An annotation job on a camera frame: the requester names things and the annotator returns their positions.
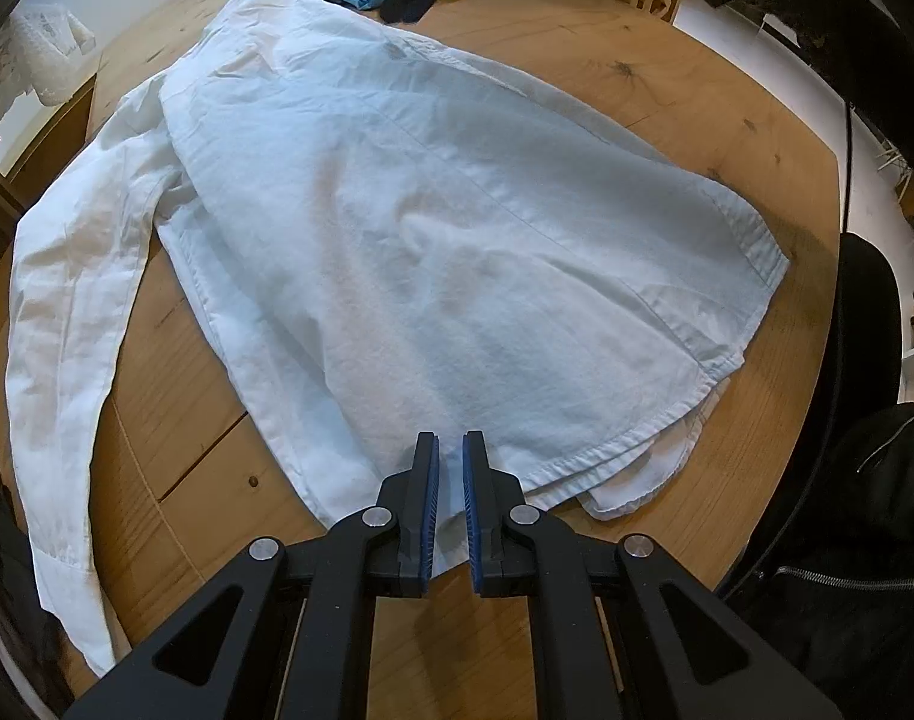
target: black cable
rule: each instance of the black cable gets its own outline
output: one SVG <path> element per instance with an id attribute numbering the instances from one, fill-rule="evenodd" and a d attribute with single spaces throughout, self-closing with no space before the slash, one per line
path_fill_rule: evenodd
<path id="1" fill-rule="evenodd" d="M 847 204 L 849 204 L 849 193 L 847 193 Z M 846 212 L 847 212 L 847 205 L 844 204 L 844 214 L 846 214 Z M 836 329 L 836 331 L 837 331 L 835 334 L 836 338 L 835 338 L 835 343 L 834 343 L 835 370 L 833 372 L 833 391 L 831 391 L 831 394 L 830 394 L 830 407 L 828 409 L 828 413 L 831 415 L 831 420 L 828 421 L 828 424 L 825 424 L 825 426 L 823 426 L 823 432 L 820 434 L 820 449 L 817 450 L 817 456 L 814 461 L 813 467 L 812 467 L 812 469 L 810 469 L 810 474 L 807 476 L 807 481 L 804 483 L 804 488 L 801 490 L 801 494 L 799 495 L 798 498 L 796 498 L 796 502 L 794 503 L 794 508 L 791 509 L 791 512 L 788 515 L 788 517 L 784 520 L 784 522 L 780 526 L 780 528 L 777 529 L 777 535 L 774 536 L 770 540 L 770 543 L 767 544 L 767 547 L 760 554 L 760 557 L 758 557 L 753 562 L 753 565 L 751 565 L 751 567 L 748 568 L 748 570 L 744 572 L 743 576 L 740 577 L 739 581 L 737 581 L 733 586 L 730 586 L 730 589 L 721 596 L 721 600 L 724 601 L 724 603 L 727 603 L 730 599 L 732 599 L 737 594 L 737 592 L 739 590 L 743 589 L 744 584 L 746 584 L 748 579 L 750 579 L 753 575 L 757 575 L 758 578 L 763 577 L 763 572 L 761 569 L 767 562 L 767 559 L 770 557 L 770 555 L 772 555 L 772 552 L 774 552 L 775 549 L 777 549 L 777 547 L 780 546 L 780 541 L 782 541 L 782 538 L 790 530 L 791 526 L 796 521 L 796 517 L 801 513 L 801 510 L 804 508 L 804 504 L 807 502 L 807 500 L 810 497 L 811 490 L 813 490 L 814 485 L 817 483 L 817 477 L 820 473 L 820 469 L 823 467 L 823 462 L 825 461 L 826 457 L 829 455 L 830 450 L 832 448 L 832 446 L 830 445 L 830 440 L 833 439 L 833 437 L 836 437 L 836 434 L 835 434 L 836 425 L 832 421 L 832 416 L 835 413 L 837 413 L 837 408 L 840 403 L 840 395 L 841 395 L 841 391 L 843 388 L 841 377 L 843 376 L 843 370 L 844 370 L 844 321 L 843 321 L 843 308 L 841 307 L 841 300 L 839 298 L 840 291 L 841 291 L 840 290 L 840 280 L 841 280 L 841 276 L 838 271 L 838 274 L 837 274 L 838 298 L 834 300 L 833 313 L 835 314 L 835 316 L 833 317 L 833 320 L 830 322 L 830 329 L 831 330 Z M 723 586 L 725 581 L 727 581 L 727 577 L 724 577 L 724 581 L 722 581 L 722 583 L 717 587 L 717 589 L 714 590 L 714 592 L 719 594 L 720 589 Z"/>
<path id="2" fill-rule="evenodd" d="M 844 229 L 850 223 L 850 185 L 853 183 L 853 106 L 848 100 L 844 100 L 847 106 L 847 185 L 844 188 Z"/>

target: white shirt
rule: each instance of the white shirt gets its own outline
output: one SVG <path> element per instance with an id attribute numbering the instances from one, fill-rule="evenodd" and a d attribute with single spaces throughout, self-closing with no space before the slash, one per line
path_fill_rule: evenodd
<path id="1" fill-rule="evenodd" d="M 437 572 L 466 556 L 465 431 L 537 505 L 636 507 L 787 266 L 739 196 L 521 71 L 321 0 L 230 1 L 14 247 L 14 467 L 41 601 L 98 673 L 88 466 L 151 223 L 324 525 L 439 435 Z"/>

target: blue gripper pad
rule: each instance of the blue gripper pad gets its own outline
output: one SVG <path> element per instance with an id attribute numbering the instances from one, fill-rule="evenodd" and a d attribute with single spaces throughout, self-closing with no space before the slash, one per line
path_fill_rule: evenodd
<path id="1" fill-rule="evenodd" d="M 470 552 L 470 576 L 473 591 L 480 593 L 484 574 L 481 560 L 480 516 L 477 511 L 477 495 L 473 487 L 473 461 L 470 458 L 470 437 L 463 437 L 463 507 L 466 511 L 466 541 Z"/>
<path id="2" fill-rule="evenodd" d="M 426 592 L 434 573 L 434 537 L 436 536 L 436 498 L 440 490 L 440 440 L 434 436 L 430 454 L 430 473 L 424 495 L 423 520 L 420 526 L 420 584 Z"/>

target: shirt sleeve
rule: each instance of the shirt sleeve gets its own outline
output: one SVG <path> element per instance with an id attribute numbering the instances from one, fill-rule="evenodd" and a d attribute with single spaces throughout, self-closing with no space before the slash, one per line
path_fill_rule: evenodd
<path id="1" fill-rule="evenodd" d="M 40 603 L 100 676 L 128 644 L 95 573 L 90 460 L 153 212 L 181 173 L 159 101 L 163 80 L 124 98 L 23 217 L 13 248 L 5 387 Z"/>

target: wooden table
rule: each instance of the wooden table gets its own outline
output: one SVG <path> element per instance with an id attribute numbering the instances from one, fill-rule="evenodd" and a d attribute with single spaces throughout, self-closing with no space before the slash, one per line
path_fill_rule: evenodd
<path id="1" fill-rule="evenodd" d="M 226 0 L 180 0 L 152 14 L 100 63 L 91 131 L 128 89 L 172 62 Z M 753 80 L 684 33 L 614 0 L 442 0 L 417 30 L 555 84 L 712 176 L 760 211 L 792 265 L 746 365 L 684 471 L 631 517 L 582 533 L 655 536 L 713 586 L 746 544 L 793 449 L 830 322 L 838 245 L 829 149 Z M 296 145 L 278 143 L 281 158 Z M 5 279 L 0 275 L 0 449 Z M 140 641 L 254 536 L 322 532 L 234 394 L 196 327 L 159 245 L 151 250 L 103 411 L 91 516 L 103 585 Z M 4 478 L 9 471 L 4 469 Z M 86 680 L 73 672 L 79 688 Z M 533 717 L 526 605 L 481 601 L 460 567 L 429 603 L 381 600 L 371 718 Z"/>

